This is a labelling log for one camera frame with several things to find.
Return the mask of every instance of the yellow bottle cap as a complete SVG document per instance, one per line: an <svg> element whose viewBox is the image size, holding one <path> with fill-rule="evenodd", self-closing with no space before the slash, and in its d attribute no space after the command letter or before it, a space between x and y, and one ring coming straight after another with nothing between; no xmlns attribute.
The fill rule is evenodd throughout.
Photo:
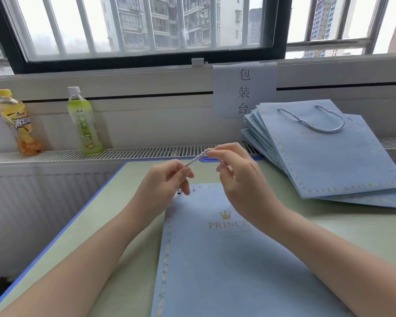
<svg viewBox="0 0 396 317"><path fill-rule="evenodd" d="M0 97L11 97L12 91L9 89L1 89L0 90Z"/></svg>

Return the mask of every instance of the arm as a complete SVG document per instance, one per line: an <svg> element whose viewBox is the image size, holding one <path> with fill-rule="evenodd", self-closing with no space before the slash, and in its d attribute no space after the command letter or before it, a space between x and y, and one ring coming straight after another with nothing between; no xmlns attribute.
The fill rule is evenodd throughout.
<svg viewBox="0 0 396 317"><path fill-rule="evenodd" d="M153 166L116 217L0 312L0 317L86 316L129 243L164 211L179 188L190 193L187 177L193 177L191 169L179 160Z"/></svg>
<svg viewBox="0 0 396 317"><path fill-rule="evenodd" d="M293 252L358 317L396 317L396 266L283 206L239 144L208 155L223 161L217 170L234 208Z"/></svg>

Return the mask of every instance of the blue table edge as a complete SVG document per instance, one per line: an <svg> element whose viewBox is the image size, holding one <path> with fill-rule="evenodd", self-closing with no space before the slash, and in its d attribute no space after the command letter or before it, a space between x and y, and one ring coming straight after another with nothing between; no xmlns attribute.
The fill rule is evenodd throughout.
<svg viewBox="0 0 396 317"><path fill-rule="evenodd" d="M255 161L260 161L264 159L264 156L262 155L253 155L252 158ZM107 186L107 184L116 176L119 171L128 163L128 162L134 162L134 161L165 161L165 160L171 160L171 159L180 159L180 160L190 160L192 159L191 157L180 157L180 158L175 158L175 157L166 157L166 158L142 158L142 159L127 159L126 162L121 165L121 167L110 177L109 180L95 193L94 196L85 204L84 207L82 207L81 210L72 218L72 220L69 221L69 223L58 233L56 237L48 244L47 247L44 248L44 250L37 256L37 258L34 259L33 262L19 275L19 277L16 278L16 280L10 285L9 288L6 289L6 291L0 296L0 304L1 302L7 297L7 295L19 284L19 282L22 280L23 277L26 276L26 274L32 269L33 266L42 258L42 256L51 248L51 246L54 245L54 243L60 238L60 236L70 227L71 224L79 217L79 215L86 209L86 207L89 206L89 204L95 199L95 197ZM218 162L218 159L214 158L201 158L199 159L200 162Z"/></svg>

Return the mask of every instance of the white radiator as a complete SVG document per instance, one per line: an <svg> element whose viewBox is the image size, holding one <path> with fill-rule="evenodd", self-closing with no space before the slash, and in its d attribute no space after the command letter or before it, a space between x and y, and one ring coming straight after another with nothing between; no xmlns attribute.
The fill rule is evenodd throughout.
<svg viewBox="0 0 396 317"><path fill-rule="evenodd" d="M396 139L383 145L396 151ZM17 277L126 160L195 157L210 147L0 153L0 277Z"/></svg>

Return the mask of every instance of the person's left hand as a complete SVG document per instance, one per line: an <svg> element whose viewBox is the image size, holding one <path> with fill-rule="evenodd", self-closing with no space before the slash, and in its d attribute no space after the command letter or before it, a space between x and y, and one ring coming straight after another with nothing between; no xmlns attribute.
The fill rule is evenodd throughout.
<svg viewBox="0 0 396 317"><path fill-rule="evenodd" d="M175 193L181 189L190 194L187 178L194 178L190 168L177 159L151 167L128 206L148 226L171 203Z"/></svg>

